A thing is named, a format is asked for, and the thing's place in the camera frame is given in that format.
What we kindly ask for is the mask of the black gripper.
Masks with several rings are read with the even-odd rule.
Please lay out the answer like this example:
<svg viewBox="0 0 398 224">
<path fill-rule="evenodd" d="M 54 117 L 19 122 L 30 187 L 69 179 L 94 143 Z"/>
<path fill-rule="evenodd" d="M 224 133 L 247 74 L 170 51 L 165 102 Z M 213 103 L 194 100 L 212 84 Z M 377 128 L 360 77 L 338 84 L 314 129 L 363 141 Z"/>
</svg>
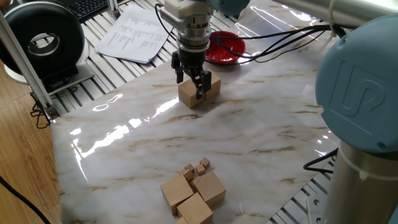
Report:
<svg viewBox="0 0 398 224">
<path fill-rule="evenodd" d="M 177 84 L 183 82 L 183 69 L 193 67 L 191 69 L 191 79 L 197 89 L 196 99 L 200 100 L 203 95 L 211 90 L 211 72 L 203 70 L 206 51 L 190 52 L 179 48 L 172 54 L 171 67 L 175 70 L 177 76 Z"/>
</svg>

